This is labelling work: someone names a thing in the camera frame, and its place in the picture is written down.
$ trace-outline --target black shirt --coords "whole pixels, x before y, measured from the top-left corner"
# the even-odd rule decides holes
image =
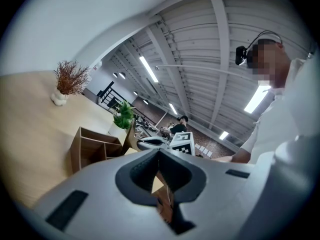
[[[185,127],[183,124],[177,124],[174,127],[170,129],[172,134],[176,133],[182,133],[182,132],[187,132],[187,127]]]

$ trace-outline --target vr headset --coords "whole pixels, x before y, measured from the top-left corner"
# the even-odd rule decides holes
[[[246,59],[247,59],[247,50],[249,48],[251,48],[251,46],[253,45],[253,43],[259,38],[261,37],[262,35],[274,35],[276,36],[277,38],[280,39],[280,42],[282,44],[282,39],[281,37],[273,32],[273,31],[270,31],[270,30],[265,30],[265,31],[262,31],[260,34],[258,34],[258,36],[249,44],[249,46],[247,48],[245,48],[244,46],[239,46],[235,49],[235,64],[240,66],[242,65],[243,63],[245,63]]]

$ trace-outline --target white shirt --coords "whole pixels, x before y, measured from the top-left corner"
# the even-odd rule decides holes
[[[242,149],[251,153],[250,164],[255,164],[262,153],[275,151],[283,142],[294,140],[299,134],[295,120],[284,102],[286,90],[294,83],[305,60],[293,59],[284,88],[271,89],[274,101],[255,123],[255,128]]]

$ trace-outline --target dried plant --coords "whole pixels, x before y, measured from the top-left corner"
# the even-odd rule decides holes
[[[63,95],[81,94],[84,87],[89,82],[89,67],[79,66],[78,63],[71,61],[62,61],[58,63],[58,67],[54,70],[56,76],[56,88]]]

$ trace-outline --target black railing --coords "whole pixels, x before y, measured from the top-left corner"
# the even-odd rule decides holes
[[[123,101],[126,101],[124,97],[122,97],[118,92],[112,89],[112,85],[114,82],[112,81],[104,91],[99,91],[97,94],[98,98],[101,98],[101,103],[105,104],[108,108],[107,111],[112,112],[111,109],[116,110],[117,107],[122,104]],[[139,109],[133,108],[133,113],[140,116],[142,119],[148,120],[151,124],[156,125],[157,122],[154,122],[145,114],[143,114]]]

